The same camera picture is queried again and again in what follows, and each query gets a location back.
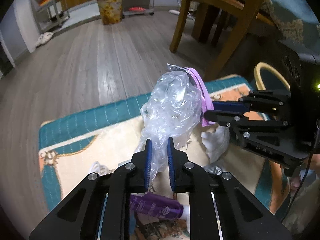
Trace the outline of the purple plastic strip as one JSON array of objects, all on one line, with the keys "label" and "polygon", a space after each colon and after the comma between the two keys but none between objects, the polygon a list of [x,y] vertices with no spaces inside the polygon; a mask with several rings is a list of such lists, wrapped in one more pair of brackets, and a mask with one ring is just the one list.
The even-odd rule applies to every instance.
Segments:
[{"label": "purple plastic strip", "polygon": [[200,92],[201,92],[201,107],[202,107],[202,112],[201,112],[201,125],[202,127],[210,126],[215,124],[213,121],[208,121],[205,117],[204,114],[208,110],[214,110],[214,106],[212,103],[212,100],[210,98],[210,95],[208,93],[207,87],[204,84],[203,79],[200,77],[199,73],[197,70],[194,68],[184,68],[185,72],[191,76],[193,79],[193,83],[195,83],[194,86],[196,86]]}]

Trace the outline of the clear plastic bag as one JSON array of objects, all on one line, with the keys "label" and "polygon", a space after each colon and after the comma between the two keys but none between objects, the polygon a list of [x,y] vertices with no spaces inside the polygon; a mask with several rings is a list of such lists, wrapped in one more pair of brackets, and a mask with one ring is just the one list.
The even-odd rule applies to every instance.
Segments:
[{"label": "clear plastic bag", "polygon": [[202,92],[187,68],[174,64],[167,64],[167,68],[140,109],[144,127],[136,150],[151,140],[150,182],[168,166],[169,138],[174,140],[175,148],[183,147],[200,123],[202,112]]}]

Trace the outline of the floral patterned trash can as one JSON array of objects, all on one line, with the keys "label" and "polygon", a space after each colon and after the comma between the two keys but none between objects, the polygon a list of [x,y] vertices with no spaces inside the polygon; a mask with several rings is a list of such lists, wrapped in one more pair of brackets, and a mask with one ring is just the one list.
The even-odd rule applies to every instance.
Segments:
[{"label": "floral patterned trash can", "polygon": [[103,25],[119,23],[123,19],[123,0],[97,0]]}]

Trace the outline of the white crumpled tissue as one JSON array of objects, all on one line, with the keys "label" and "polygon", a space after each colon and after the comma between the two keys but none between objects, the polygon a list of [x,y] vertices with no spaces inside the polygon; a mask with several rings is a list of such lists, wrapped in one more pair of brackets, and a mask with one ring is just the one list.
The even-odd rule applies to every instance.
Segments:
[{"label": "white crumpled tissue", "polygon": [[212,131],[209,129],[201,133],[201,139],[210,163],[214,163],[227,151],[230,140],[229,128],[217,126]]}]

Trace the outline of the blue bin with yellow rim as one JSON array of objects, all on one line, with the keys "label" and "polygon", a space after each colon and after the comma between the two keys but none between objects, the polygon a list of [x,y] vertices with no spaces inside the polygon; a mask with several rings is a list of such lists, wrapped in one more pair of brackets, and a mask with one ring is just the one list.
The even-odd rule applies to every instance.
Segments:
[{"label": "blue bin with yellow rim", "polygon": [[290,92],[286,79],[271,65],[259,62],[253,71],[255,86],[258,90],[284,90]]}]

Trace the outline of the purple tube wrapper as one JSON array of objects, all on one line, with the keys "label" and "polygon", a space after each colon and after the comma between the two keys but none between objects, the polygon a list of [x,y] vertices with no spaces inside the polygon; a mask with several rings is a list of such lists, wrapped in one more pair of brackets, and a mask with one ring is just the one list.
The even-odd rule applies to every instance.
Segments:
[{"label": "purple tube wrapper", "polygon": [[188,205],[182,205],[178,200],[151,192],[142,196],[132,194],[130,196],[130,209],[131,211],[159,219],[188,220],[190,218]]}]

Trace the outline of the teal and cream floor mat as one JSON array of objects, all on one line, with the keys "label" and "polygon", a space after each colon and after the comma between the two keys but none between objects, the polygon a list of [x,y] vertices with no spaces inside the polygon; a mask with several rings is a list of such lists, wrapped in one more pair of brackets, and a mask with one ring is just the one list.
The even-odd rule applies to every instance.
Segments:
[{"label": "teal and cream floor mat", "polygon": [[[236,101],[253,90],[238,75],[206,83],[211,99]],[[51,211],[72,189],[93,171],[97,161],[112,173],[131,160],[140,140],[143,120],[140,109],[150,94],[74,113],[42,125],[39,130],[39,165],[44,196]],[[200,166],[210,164],[201,133],[213,132],[214,126],[193,129],[180,149]],[[263,205],[281,220],[290,202],[290,187],[280,165],[229,144],[220,159],[222,169],[231,172]],[[174,196],[168,169],[158,173],[149,191],[177,199],[188,205],[187,193]],[[130,239],[190,239],[185,220],[158,220],[137,215]]]}]

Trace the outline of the wooden chair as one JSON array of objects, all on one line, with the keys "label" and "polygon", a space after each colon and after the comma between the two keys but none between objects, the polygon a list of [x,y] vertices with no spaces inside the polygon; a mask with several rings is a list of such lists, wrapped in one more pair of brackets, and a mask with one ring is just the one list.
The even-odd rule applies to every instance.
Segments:
[{"label": "wooden chair", "polygon": [[274,28],[274,23],[259,13],[264,0],[246,0],[245,3],[238,0],[182,0],[175,32],[169,48],[172,53],[177,51],[180,44],[191,1],[198,1],[200,3],[191,34],[198,42],[205,43],[208,41],[212,26],[215,20],[218,20],[211,41],[211,45],[217,45],[222,30],[227,23],[227,17],[233,16],[236,19],[236,24],[216,60],[205,70],[204,79],[206,81],[218,77],[219,72],[221,72],[221,69],[232,57],[246,34],[253,32],[256,23],[263,22],[265,25]]}]

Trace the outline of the teal lace tablecloth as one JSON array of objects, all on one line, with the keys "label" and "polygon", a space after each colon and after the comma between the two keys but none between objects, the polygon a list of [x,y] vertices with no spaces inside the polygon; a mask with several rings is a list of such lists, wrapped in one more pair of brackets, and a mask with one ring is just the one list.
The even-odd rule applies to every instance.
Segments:
[{"label": "teal lace tablecloth", "polygon": [[319,20],[306,0],[264,0],[261,9],[285,39],[319,53]]}]

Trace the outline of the white power strip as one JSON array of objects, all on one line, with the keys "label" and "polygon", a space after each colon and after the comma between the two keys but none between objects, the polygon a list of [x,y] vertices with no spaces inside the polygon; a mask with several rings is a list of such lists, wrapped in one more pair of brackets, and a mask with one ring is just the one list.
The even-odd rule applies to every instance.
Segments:
[{"label": "white power strip", "polygon": [[179,15],[180,12],[178,10],[170,9],[169,12],[174,15]]}]

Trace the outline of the white slippers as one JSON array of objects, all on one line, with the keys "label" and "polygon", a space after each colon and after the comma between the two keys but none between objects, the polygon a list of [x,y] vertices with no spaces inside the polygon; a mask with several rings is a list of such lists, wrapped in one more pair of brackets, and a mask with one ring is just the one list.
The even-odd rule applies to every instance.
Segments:
[{"label": "white slippers", "polygon": [[35,47],[39,47],[41,45],[46,44],[52,37],[54,33],[52,32],[45,32],[44,34],[41,34],[35,44]]}]

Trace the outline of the grey metal shelf rack left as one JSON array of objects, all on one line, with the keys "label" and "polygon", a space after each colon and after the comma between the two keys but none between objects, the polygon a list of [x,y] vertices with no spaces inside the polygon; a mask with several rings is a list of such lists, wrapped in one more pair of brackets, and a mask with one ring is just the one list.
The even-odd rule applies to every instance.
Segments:
[{"label": "grey metal shelf rack left", "polygon": [[33,17],[41,34],[59,28],[70,18],[67,0],[30,0]]}]

